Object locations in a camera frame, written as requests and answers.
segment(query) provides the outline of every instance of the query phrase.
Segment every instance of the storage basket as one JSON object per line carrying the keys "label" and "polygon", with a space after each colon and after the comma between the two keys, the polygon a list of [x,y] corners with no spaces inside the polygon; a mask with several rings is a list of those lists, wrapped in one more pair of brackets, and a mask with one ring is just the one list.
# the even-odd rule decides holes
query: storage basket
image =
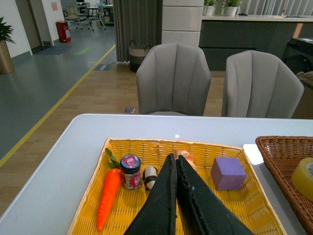
{"label": "storage basket", "polygon": [[260,136],[256,144],[264,164],[309,235],[313,235],[313,203],[294,187],[291,175],[299,162],[313,157],[313,137]]}
{"label": "storage basket", "polygon": [[[286,234],[275,211],[270,205],[256,174],[242,148],[190,141],[107,139],[94,174],[77,209],[67,234],[122,235],[146,201],[149,193],[144,186],[127,190],[120,188],[103,231],[96,230],[96,217],[102,194],[104,178],[109,170],[109,148],[119,161],[123,156],[135,154],[141,159],[141,172],[147,165],[161,169],[166,156],[174,149],[185,149],[195,156],[197,173],[210,186],[224,205],[230,209],[256,235]],[[211,167],[215,157],[238,158],[247,174],[241,190],[215,190]],[[177,209],[176,234],[183,235]]]}
{"label": "storage basket", "polygon": [[137,72],[150,49],[150,45],[137,45],[134,40],[131,40],[128,47],[131,71]]}

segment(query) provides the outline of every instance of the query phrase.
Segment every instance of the purple sponge block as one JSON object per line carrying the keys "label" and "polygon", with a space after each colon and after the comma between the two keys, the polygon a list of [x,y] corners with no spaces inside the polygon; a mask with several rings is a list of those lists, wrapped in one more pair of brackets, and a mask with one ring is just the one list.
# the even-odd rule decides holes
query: purple sponge block
{"label": "purple sponge block", "polygon": [[238,158],[216,157],[211,176],[217,190],[240,190],[246,178],[246,172]]}

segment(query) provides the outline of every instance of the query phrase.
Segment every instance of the yellow tape roll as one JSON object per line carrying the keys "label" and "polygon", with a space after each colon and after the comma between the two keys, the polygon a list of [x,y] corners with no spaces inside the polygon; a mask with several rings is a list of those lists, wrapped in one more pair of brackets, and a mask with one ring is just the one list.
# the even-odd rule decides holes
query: yellow tape roll
{"label": "yellow tape roll", "polygon": [[291,180],[303,196],[313,202],[313,158],[304,158],[294,170]]}

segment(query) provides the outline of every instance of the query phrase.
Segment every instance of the door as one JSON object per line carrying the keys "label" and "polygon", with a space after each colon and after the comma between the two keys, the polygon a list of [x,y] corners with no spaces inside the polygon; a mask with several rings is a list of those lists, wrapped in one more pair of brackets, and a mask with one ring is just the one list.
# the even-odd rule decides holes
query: door
{"label": "door", "polygon": [[30,48],[33,50],[42,46],[38,29],[36,27],[35,18],[31,9],[29,0],[15,0],[18,7],[22,23],[27,35]]}

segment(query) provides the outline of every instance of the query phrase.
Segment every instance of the green plant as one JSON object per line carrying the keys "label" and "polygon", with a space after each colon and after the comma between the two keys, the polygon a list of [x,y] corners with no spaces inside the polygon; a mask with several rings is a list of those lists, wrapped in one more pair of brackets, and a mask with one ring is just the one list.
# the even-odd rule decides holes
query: green plant
{"label": "green plant", "polygon": [[13,32],[12,26],[5,25],[6,22],[2,22],[4,17],[0,17],[0,42],[1,41],[7,41],[14,43],[14,41],[11,39],[10,34]]}
{"label": "green plant", "polygon": [[239,6],[242,0],[223,0],[224,7]]}
{"label": "green plant", "polygon": [[205,6],[214,6],[216,3],[216,0],[204,0]]}

